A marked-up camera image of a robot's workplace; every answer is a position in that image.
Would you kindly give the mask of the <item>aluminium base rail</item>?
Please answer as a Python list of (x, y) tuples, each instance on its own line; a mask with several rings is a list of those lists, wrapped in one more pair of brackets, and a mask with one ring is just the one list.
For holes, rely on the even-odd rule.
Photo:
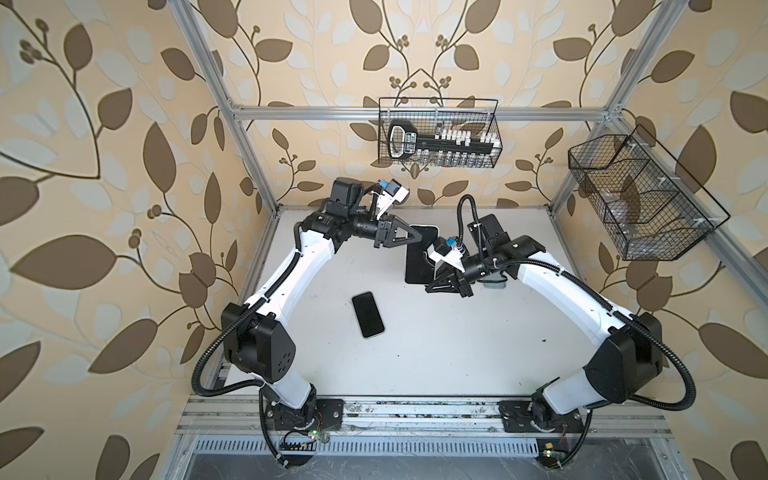
[[(352, 435), (394, 436), (578, 436), (586, 413), (563, 417), (554, 427), (533, 426), (527, 397), (319, 396), (312, 427)], [(594, 411), (589, 438), (672, 438), (662, 412), (637, 403), (611, 405)], [(260, 433), (255, 396), (192, 396), (177, 434)]]

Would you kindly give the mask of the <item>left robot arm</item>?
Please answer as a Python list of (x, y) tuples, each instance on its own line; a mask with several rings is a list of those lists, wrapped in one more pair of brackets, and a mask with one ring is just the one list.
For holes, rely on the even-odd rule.
[[(408, 194), (396, 180), (365, 187), (359, 180), (337, 178), (329, 198), (295, 224), (294, 245), (273, 275), (244, 304), (227, 306), (221, 333), (193, 370), (193, 392), (216, 397), (257, 387), (274, 402), (302, 409), (312, 386), (292, 365), (296, 346), (286, 330), (290, 316), (317, 273), (349, 238), (368, 239), (376, 248), (421, 240), (420, 233), (388, 211)], [(204, 367), (217, 349), (228, 354), (230, 363), (249, 374), (249, 379), (221, 388), (204, 387)]]

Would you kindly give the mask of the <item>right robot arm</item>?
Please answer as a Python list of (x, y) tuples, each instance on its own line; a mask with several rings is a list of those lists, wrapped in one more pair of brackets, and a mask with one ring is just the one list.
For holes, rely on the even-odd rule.
[[(512, 238), (495, 215), (471, 212), (459, 220), (459, 232), (437, 237), (427, 248), (436, 266), (428, 293), (472, 296), (472, 286), (494, 274), (522, 282), (557, 307), (595, 346), (589, 362), (565, 377), (539, 387), (531, 396), (532, 421), (541, 429), (579, 409), (594, 410), (635, 401), (664, 411), (693, 406), (697, 390), (689, 369), (662, 340), (662, 326), (650, 313), (634, 314), (608, 300), (565, 269), (534, 238)], [(681, 399), (654, 400), (639, 391), (669, 363), (684, 386)]]

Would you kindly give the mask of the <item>black phone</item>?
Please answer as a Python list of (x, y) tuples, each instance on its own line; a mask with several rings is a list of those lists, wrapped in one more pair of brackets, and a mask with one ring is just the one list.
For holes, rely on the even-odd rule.
[(428, 257), (427, 249), (439, 235), (439, 229), (432, 225), (414, 225), (413, 228), (421, 234), (420, 242), (407, 246), (405, 264), (405, 283), (410, 285), (427, 285), (434, 280), (435, 264)]
[(372, 292), (358, 294), (352, 298), (352, 305), (361, 334), (368, 339), (385, 331), (385, 326)]

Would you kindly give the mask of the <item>black tool in basket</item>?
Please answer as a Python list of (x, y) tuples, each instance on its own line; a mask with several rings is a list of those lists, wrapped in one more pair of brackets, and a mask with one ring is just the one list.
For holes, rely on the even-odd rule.
[(466, 154), (467, 156), (497, 155), (502, 150), (499, 137), (492, 132), (473, 134), (470, 130), (436, 127), (435, 133), (420, 133), (410, 121), (393, 121), (385, 135), (386, 151), (390, 158), (405, 160), (416, 155), (419, 159), (433, 153)]

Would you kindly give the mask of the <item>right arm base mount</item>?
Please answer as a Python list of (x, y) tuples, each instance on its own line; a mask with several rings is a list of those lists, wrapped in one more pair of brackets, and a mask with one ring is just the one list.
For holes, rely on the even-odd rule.
[(538, 434), (536, 461), (546, 470), (564, 470), (585, 444), (593, 412), (558, 414), (543, 398), (502, 400), (498, 404), (505, 433)]

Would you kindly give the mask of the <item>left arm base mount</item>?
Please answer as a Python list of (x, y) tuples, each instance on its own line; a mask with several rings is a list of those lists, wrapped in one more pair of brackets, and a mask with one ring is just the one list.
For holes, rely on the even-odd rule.
[(285, 468), (303, 465), (302, 453), (314, 454), (317, 443), (327, 443), (330, 433), (343, 423), (342, 399), (317, 399), (311, 394), (300, 409), (291, 409), (259, 395), (259, 423), (264, 444)]

